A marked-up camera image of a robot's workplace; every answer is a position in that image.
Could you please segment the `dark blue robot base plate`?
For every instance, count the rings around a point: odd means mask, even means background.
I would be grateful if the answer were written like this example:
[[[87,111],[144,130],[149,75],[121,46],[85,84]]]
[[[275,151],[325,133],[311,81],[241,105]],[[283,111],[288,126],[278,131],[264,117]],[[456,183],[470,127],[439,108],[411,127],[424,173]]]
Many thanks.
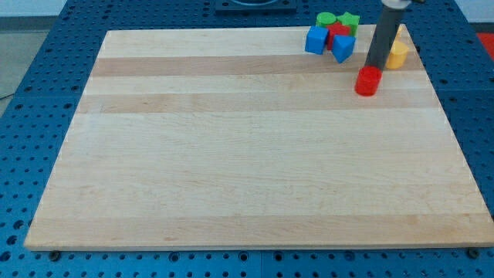
[[[297,0],[216,0],[216,14],[295,12]]]

